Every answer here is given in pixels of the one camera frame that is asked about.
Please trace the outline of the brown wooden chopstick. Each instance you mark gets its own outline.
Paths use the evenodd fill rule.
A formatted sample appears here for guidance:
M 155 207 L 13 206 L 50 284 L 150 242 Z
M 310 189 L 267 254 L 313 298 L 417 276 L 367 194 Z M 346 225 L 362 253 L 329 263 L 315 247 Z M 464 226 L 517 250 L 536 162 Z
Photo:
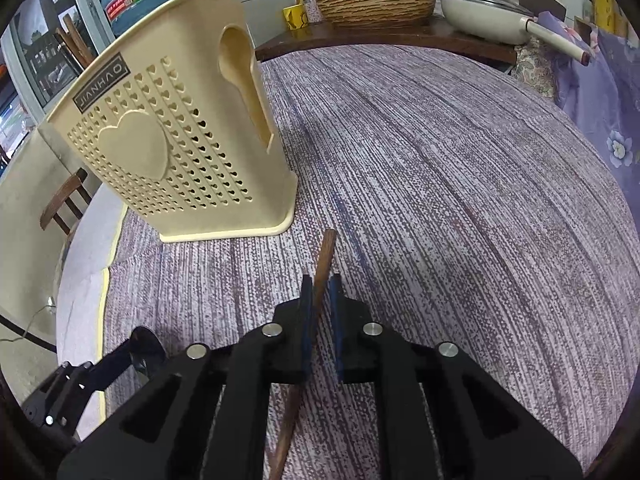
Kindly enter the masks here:
M 322 244 L 317 259 L 316 273 L 314 274 L 314 296 L 312 297 L 310 333 L 311 349 L 314 349 L 314 346 L 316 345 L 317 327 L 322 312 L 323 295 L 326 290 L 326 284 L 328 284 L 329 281 L 336 239 L 337 232 L 334 229 L 326 229 L 323 232 Z M 306 386 L 304 384 L 292 385 L 288 389 L 288 397 L 286 398 L 285 411 L 280 423 L 276 449 L 269 460 L 270 480 L 278 480 L 282 478 L 286 460 L 288 459 L 288 452 L 290 452 L 293 441 L 305 389 Z

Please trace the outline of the wooden chair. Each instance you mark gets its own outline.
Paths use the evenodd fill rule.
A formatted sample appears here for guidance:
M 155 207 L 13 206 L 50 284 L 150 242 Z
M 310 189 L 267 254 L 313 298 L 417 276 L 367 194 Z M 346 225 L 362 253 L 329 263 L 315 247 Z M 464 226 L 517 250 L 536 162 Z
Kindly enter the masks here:
M 62 218 L 60 209 L 66 206 L 77 220 L 81 220 L 84 213 L 73 200 L 72 195 L 77 193 L 87 206 L 92 202 L 92 196 L 85 188 L 85 180 L 88 172 L 84 168 L 75 171 L 56 191 L 39 218 L 39 226 L 43 231 L 51 222 L 54 222 L 66 236 L 70 236 L 72 228 Z

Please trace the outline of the purple striped tablecloth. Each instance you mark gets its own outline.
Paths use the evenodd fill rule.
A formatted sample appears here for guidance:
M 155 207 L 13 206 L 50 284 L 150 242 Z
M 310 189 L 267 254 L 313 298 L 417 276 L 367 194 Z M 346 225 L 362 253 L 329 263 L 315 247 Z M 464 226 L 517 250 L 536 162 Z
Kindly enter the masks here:
M 406 339 L 451 340 L 590 466 L 639 366 L 639 240 L 603 156 L 551 101 L 424 48 L 343 46 L 262 64 L 295 216 L 270 237 L 164 244 L 136 214 L 103 347 L 232 344 L 297 296 L 322 234 L 348 296 Z

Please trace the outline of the cream plastic utensil holder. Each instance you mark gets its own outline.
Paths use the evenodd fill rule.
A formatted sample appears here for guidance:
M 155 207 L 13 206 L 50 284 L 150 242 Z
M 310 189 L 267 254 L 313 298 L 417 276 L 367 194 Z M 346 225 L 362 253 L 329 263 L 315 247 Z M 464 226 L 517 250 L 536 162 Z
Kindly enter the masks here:
M 221 75 L 228 26 L 250 38 L 241 0 L 169 0 L 107 47 L 43 119 L 165 243 L 277 235 L 294 217 L 297 179 L 256 56 L 268 148 Z

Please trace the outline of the purple floral cloth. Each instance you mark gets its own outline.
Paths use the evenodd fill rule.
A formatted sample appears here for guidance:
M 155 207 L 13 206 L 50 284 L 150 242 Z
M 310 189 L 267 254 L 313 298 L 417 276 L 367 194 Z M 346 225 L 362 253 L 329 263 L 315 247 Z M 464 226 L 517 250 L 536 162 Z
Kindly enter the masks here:
M 639 50 L 597 27 L 584 41 L 548 12 L 539 15 L 538 23 L 590 52 L 588 65 L 561 53 L 555 55 L 556 104 L 600 154 L 628 202 L 637 203 Z

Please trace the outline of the dark wooden counter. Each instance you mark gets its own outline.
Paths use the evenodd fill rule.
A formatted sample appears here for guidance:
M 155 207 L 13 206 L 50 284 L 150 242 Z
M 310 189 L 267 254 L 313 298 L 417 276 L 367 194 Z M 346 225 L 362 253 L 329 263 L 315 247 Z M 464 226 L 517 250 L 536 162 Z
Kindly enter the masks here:
M 257 47 L 255 53 L 258 61 L 268 61 L 295 51 L 348 44 L 397 44 L 445 50 L 488 65 L 516 63 L 514 47 L 492 44 L 459 32 L 440 15 L 431 16 L 424 25 L 396 28 L 348 28 L 334 27 L 329 23 L 312 24 L 302 29 L 282 32 Z

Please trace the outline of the yellow cup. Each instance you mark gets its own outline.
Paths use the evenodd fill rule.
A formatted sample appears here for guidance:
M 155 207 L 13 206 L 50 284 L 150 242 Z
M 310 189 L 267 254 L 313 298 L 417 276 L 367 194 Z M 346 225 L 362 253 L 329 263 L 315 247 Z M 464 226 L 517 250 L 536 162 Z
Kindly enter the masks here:
M 309 25 L 306 8 L 303 3 L 283 8 L 282 15 L 288 30 L 299 30 Z

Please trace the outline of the cream frying pan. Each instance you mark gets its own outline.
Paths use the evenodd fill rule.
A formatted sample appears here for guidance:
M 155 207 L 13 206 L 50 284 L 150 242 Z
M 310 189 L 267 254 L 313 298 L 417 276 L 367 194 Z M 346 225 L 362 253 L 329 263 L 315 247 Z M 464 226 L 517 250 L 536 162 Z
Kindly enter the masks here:
M 588 50 L 541 26 L 519 4 L 506 0 L 440 0 L 440 6 L 446 20 L 466 34 L 511 46 L 526 44 L 535 37 L 583 66 L 591 61 Z

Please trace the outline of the woven brown basin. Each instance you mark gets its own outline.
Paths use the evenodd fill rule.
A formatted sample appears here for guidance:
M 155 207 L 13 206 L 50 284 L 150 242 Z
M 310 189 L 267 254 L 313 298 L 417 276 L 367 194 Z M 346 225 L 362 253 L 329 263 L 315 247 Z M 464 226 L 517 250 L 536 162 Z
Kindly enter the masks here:
M 322 18 L 335 27 L 401 27 L 422 24 L 436 0 L 316 0 Z

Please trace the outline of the yellow roll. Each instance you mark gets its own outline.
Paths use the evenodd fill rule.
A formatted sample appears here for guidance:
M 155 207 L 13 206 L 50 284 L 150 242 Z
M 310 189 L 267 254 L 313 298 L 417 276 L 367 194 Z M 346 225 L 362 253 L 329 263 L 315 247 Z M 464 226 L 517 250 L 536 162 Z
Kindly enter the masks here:
M 600 29 L 624 38 L 631 47 L 639 47 L 639 38 L 616 0 L 594 0 L 593 11 Z

